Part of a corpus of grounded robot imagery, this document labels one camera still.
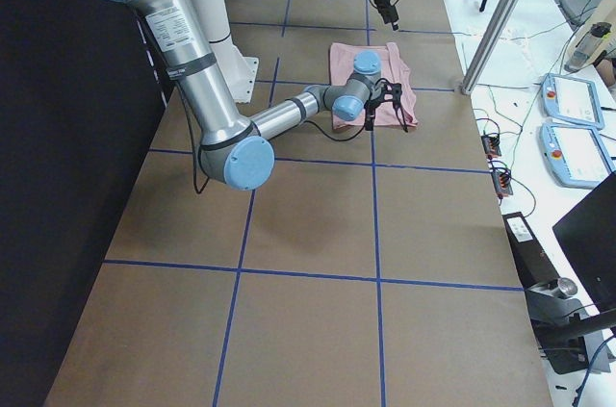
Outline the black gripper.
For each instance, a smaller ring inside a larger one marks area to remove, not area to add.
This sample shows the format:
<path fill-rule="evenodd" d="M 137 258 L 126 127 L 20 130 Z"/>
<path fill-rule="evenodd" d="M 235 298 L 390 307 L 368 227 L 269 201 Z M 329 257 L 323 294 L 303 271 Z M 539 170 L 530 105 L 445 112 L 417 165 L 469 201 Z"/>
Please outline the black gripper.
<path fill-rule="evenodd" d="M 380 16 L 383 17 L 383 22 L 389 24 L 393 31 L 397 31 L 399 29 L 399 18 L 396 6 L 392 3 L 392 0 L 373 0 L 373 2 Z"/>
<path fill-rule="evenodd" d="M 364 130 L 372 131 L 374 128 L 374 121 L 376 118 L 376 111 L 380 105 L 385 101 L 385 94 L 380 92 L 377 96 L 369 99 L 364 106 L 365 109 L 365 121 Z"/>

